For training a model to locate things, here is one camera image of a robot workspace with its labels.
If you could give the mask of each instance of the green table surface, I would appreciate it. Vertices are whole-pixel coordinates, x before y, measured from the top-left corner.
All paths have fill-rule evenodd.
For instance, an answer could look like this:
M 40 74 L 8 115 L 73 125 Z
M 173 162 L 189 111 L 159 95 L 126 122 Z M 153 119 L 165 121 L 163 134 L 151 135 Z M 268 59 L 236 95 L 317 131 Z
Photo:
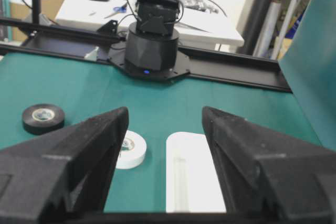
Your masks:
M 0 61 L 0 94 L 0 148 L 33 137 L 21 116 L 37 103 L 62 107 L 66 125 L 128 107 L 129 129 L 145 138 L 148 150 L 141 166 L 116 170 L 105 207 L 111 212 L 165 211 L 165 141 L 174 132 L 203 134 L 206 105 L 320 144 L 289 93 L 191 78 L 154 83 L 111 66 L 11 53 Z

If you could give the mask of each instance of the tape roll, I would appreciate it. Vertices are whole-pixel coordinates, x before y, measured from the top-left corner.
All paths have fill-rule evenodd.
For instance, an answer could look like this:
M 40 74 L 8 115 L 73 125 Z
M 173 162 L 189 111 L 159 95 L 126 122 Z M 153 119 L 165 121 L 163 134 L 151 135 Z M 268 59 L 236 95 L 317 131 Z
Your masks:
M 24 129 L 34 135 L 42 135 L 64 126 L 64 111 L 52 104 L 37 104 L 22 113 Z
M 117 160 L 117 169 L 132 169 L 145 159 L 147 144 L 139 134 L 127 131 Z

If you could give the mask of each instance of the mounting plate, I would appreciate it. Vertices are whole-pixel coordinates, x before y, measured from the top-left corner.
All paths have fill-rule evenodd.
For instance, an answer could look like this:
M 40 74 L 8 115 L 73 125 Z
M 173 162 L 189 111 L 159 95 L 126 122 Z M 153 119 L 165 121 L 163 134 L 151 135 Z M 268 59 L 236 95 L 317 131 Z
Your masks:
M 179 76 L 190 74 L 189 57 L 182 52 L 177 52 L 175 66 L 173 68 L 162 71 L 152 71 L 136 67 L 132 63 L 125 60 L 124 51 L 117 53 L 114 51 L 110 54 L 110 56 L 111 63 L 113 63 L 117 68 L 126 74 L 136 78 L 153 81 L 166 81 Z

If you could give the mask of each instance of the blue scissors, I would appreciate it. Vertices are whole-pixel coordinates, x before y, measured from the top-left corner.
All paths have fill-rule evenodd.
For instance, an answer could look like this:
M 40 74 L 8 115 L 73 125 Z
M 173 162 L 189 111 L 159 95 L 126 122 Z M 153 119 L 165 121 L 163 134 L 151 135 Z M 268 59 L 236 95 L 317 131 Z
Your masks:
M 127 11 L 127 3 L 125 3 L 123 6 L 113 8 L 113 13 L 105 18 L 113 17 L 118 13 L 126 13 L 126 11 Z

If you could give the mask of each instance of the white electrical tape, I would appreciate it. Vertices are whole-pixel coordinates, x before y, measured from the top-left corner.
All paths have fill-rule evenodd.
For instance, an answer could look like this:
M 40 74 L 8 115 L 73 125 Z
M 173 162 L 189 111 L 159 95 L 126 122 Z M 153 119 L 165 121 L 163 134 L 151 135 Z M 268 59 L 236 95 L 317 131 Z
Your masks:
M 132 169 L 140 165 L 146 155 L 146 141 L 139 134 L 127 131 L 117 160 L 117 169 Z

